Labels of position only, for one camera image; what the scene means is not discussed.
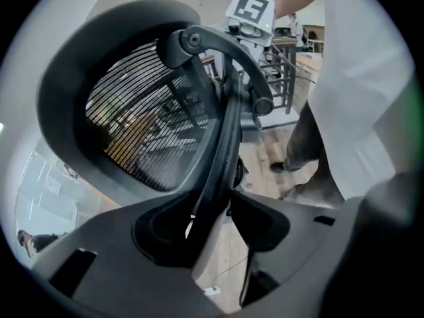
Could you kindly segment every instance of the white wall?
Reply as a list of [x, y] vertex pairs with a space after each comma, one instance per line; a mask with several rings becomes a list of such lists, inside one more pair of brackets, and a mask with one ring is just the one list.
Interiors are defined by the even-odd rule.
[[[84, 221], [98, 214], [100, 197], [83, 180], [71, 178], [40, 152], [33, 152], [19, 186], [15, 230], [22, 229], [31, 235], [71, 232], [81, 224], [81, 216]], [[14, 244], [19, 251], [18, 260], [32, 266], [34, 260], [26, 255], [17, 239]]]
[[15, 246], [15, 203], [30, 153], [40, 142], [36, 89], [49, 61], [82, 25], [97, 0], [42, 0], [17, 33], [0, 70], [0, 216]]
[[[315, 0], [309, 6], [296, 13], [297, 19], [303, 25], [325, 26], [324, 1]], [[289, 18], [283, 17], [276, 20], [276, 27], [287, 27]]]

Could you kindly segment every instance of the person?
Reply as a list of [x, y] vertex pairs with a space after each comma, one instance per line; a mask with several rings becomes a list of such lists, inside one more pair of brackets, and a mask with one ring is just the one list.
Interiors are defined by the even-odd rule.
[[302, 52], [303, 51], [303, 26], [298, 21], [296, 13], [292, 13], [289, 16], [290, 20], [290, 33], [292, 36], [296, 37], [297, 43], [296, 43], [296, 52]]
[[[312, 1], [275, 0], [276, 17], [293, 15]], [[406, 43], [376, 0], [323, 1], [321, 73], [299, 114], [286, 159], [270, 168], [293, 172], [318, 160], [311, 179], [280, 199], [338, 205], [413, 165], [387, 134], [399, 131], [399, 125], [393, 126], [399, 124], [399, 114], [392, 104], [403, 102], [411, 91], [414, 66]]]
[[70, 177], [72, 177], [75, 180], [78, 180], [80, 176], [77, 175], [77, 173], [73, 169], [71, 169], [67, 164], [64, 164], [64, 167], [67, 173], [70, 175]]
[[[308, 34], [307, 34], [307, 41], [308, 40], [317, 40], [318, 36], [317, 33], [315, 33], [315, 31], [311, 30]], [[319, 52], [319, 44], [317, 44], [316, 42], [313, 43], [313, 50], [312, 52]]]
[[30, 235], [24, 230], [18, 231], [19, 244], [25, 248], [29, 258], [35, 258], [44, 248], [63, 235]]

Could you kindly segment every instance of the shoe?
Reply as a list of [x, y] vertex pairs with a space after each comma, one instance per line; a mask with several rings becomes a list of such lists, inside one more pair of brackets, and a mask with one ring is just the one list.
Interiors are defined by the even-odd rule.
[[282, 173], [284, 172], [284, 165], [282, 162], [274, 162], [270, 165], [270, 170], [273, 171], [273, 173]]

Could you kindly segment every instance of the wooden floor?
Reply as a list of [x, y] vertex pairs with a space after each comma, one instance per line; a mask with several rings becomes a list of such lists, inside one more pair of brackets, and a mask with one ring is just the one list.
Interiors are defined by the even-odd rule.
[[[248, 169], [244, 190], [274, 199], [295, 184], [307, 182], [317, 169], [317, 162], [308, 163], [294, 173], [274, 174], [269, 166], [283, 161], [293, 126], [263, 131], [256, 144], [242, 144], [240, 156]], [[201, 277], [196, 281], [202, 289], [217, 286], [220, 294], [209, 297], [225, 313], [238, 311], [240, 291], [246, 272], [247, 246], [234, 223], [223, 225], [212, 257]]]

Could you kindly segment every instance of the metal rack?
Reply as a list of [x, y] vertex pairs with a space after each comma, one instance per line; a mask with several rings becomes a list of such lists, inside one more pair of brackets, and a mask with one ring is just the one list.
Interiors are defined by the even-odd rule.
[[[292, 109], [296, 75], [296, 47], [291, 38], [275, 38], [271, 47], [264, 52], [260, 67], [273, 90], [274, 109]], [[276, 99], [282, 102], [276, 105]]]

